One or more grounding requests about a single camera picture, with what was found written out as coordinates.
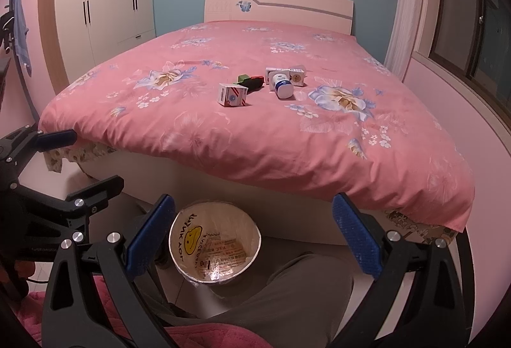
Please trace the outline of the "green wooden cube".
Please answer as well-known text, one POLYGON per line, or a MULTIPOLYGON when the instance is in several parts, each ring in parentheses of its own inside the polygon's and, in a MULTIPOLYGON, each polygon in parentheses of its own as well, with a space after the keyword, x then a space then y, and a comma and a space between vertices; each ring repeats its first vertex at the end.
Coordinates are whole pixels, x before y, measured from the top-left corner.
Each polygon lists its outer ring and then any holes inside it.
POLYGON ((238 85, 242 85, 242 84, 243 84, 243 82, 244 82, 245 80, 248 80, 248 79, 249 79, 249 76, 248 76, 248 75, 246 75, 246 74, 239 75, 239 76, 237 77, 237 84, 238 84, 238 85))

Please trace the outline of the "red wooden block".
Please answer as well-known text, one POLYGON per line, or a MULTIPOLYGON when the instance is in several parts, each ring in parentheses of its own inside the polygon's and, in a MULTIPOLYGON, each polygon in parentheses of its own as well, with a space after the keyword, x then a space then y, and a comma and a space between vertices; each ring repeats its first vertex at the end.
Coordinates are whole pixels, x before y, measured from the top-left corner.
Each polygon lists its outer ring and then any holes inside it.
POLYGON ((249 77, 242 81, 242 86, 248 89, 248 92, 254 92, 261 89, 264 85, 264 77, 249 77))

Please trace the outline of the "small white red box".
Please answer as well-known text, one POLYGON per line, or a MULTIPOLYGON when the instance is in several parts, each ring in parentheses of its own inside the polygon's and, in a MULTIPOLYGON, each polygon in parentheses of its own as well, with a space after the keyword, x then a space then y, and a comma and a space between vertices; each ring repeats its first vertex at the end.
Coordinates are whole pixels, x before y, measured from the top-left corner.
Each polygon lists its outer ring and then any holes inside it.
POLYGON ((239 84, 220 83, 217 102, 223 107, 240 107, 246 105, 248 89, 239 84))

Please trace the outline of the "pink floral bed cover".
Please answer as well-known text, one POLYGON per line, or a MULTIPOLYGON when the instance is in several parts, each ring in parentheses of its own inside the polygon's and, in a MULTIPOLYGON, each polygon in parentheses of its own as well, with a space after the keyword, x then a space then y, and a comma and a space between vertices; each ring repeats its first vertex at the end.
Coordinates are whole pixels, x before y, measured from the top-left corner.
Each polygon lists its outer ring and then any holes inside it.
POLYGON ((168 158, 245 185, 396 210, 462 231, 474 176, 423 103, 355 38, 306 26, 198 24, 154 38, 70 83, 44 109, 45 132, 168 158), (266 67, 306 71, 280 100, 266 67), (246 105, 217 102, 220 83, 264 77, 246 105))

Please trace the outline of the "dark window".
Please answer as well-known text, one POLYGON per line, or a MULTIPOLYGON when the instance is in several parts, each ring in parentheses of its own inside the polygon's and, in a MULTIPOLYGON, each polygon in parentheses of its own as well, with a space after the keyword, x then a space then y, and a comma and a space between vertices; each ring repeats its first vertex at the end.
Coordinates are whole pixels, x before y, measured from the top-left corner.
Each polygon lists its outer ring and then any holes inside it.
POLYGON ((510 113, 510 0, 440 0, 430 58, 510 113))

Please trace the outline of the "white curtain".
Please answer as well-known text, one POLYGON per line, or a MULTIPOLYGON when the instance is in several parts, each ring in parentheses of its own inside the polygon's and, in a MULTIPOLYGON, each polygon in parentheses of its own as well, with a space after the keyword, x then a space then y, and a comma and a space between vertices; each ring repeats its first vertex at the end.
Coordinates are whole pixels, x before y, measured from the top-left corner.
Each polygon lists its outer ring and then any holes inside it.
POLYGON ((384 65, 401 82, 410 62, 423 0, 398 0, 384 65))

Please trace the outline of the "white wardrobe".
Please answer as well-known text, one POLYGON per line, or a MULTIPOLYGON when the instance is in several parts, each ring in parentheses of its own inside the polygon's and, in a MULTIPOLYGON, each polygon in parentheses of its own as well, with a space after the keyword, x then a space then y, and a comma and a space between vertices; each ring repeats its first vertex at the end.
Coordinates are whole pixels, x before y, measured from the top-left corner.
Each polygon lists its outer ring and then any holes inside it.
POLYGON ((37 8, 55 92, 156 34, 153 0, 37 0, 37 8))

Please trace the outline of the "floral bed skirt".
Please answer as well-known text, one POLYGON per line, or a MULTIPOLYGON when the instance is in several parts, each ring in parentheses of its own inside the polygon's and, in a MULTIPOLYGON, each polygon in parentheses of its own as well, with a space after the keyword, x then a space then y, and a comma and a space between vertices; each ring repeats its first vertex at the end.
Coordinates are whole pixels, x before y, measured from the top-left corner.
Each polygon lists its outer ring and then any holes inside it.
POLYGON ((43 152, 43 157, 49 171, 56 173, 62 172, 63 160, 77 164, 89 162, 113 154, 115 148, 108 145, 91 142, 78 146, 76 148, 64 147, 43 152))

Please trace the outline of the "white trash bin with bag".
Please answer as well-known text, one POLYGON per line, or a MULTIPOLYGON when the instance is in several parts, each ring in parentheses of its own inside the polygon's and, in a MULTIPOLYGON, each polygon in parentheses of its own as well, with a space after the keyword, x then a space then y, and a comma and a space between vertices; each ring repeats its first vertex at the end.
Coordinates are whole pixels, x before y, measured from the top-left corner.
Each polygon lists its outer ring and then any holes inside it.
POLYGON ((180 210, 169 233, 169 251, 191 284, 216 286, 236 279, 255 261, 262 235, 253 219, 233 204, 199 202, 180 210))

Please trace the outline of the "white headboard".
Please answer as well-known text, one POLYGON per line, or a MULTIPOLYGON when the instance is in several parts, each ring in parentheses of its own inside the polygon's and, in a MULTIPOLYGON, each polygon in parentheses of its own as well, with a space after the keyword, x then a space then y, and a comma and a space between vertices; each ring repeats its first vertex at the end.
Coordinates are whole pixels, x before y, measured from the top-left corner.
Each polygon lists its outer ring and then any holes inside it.
POLYGON ((203 21, 264 21, 350 35, 352 0, 204 0, 203 21))

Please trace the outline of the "small cream box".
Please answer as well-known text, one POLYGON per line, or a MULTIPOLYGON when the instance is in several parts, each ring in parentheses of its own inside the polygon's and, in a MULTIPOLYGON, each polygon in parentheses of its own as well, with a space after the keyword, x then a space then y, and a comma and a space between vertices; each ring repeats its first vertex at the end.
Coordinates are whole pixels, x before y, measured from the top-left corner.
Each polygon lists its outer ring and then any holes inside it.
POLYGON ((293 86, 297 87, 304 87, 305 84, 305 78, 306 78, 306 71, 303 71, 302 69, 296 69, 291 68, 288 70, 289 74, 289 80, 293 84, 293 86))

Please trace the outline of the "white pill bottle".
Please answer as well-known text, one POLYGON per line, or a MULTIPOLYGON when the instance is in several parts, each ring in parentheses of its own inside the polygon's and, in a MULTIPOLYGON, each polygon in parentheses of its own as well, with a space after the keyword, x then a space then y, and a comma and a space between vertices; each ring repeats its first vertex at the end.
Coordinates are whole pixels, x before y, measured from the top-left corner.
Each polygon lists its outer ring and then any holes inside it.
POLYGON ((294 86, 290 82, 289 77, 283 74, 274 75, 272 90, 280 100, 287 100, 294 96, 294 86))

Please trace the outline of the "blue hanging cloth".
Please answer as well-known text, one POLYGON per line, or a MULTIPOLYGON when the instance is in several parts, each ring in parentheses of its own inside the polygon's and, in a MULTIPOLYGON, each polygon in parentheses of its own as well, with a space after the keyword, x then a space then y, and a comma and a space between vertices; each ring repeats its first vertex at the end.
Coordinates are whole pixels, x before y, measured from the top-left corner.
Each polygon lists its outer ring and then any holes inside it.
POLYGON ((29 77, 32 76, 32 66, 28 53, 27 34, 28 26, 23 12, 22 0, 10 0, 10 10, 13 12, 13 37, 14 47, 20 64, 23 65, 29 77))

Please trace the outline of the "snack wrapper in bin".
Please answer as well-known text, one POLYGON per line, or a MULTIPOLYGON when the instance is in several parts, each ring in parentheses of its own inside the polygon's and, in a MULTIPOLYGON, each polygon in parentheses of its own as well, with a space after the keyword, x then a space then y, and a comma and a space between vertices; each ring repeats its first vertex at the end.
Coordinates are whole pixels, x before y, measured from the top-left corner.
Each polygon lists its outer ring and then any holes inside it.
POLYGON ((247 253, 236 239, 208 237, 197 253, 197 276, 202 281, 222 281, 247 264, 247 253))

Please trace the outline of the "white milk carton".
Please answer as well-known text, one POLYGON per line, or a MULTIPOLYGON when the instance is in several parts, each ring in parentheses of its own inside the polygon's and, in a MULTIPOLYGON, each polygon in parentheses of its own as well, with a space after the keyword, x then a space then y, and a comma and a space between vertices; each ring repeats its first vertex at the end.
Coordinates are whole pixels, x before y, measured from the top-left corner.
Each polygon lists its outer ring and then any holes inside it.
POLYGON ((268 86, 273 85, 274 75, 283 74, 286 77, 289 77, 289 69, 286 68, 276 68, 276 67, 266 67, 265 70, 265 83, 268 86))

